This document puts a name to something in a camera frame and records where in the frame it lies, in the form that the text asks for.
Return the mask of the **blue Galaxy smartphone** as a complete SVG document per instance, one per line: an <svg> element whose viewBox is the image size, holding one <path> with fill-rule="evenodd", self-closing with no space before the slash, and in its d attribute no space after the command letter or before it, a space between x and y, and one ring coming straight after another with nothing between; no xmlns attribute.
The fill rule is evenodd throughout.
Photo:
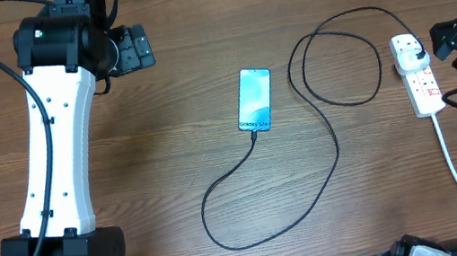
<svg viewBox="0 0 457 256"><path fill-rule="evenodd" d="M272 126L270 70L249 68L239 73L239 130L269 131Z"/></svg>

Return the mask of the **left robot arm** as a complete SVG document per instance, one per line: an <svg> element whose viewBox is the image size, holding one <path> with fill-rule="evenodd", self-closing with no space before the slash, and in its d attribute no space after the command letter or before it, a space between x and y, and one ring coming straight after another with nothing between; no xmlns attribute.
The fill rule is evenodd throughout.
<svg viewBox="0 0 457 256"><path fill-rule="evenodd" d="M106 0L48 0L13 34L29 112L29 177L20 232L1 256L126 256L119 227L98 227L89 187L89 119L98 82L154 64L141 25L118 26Z"/></svg>

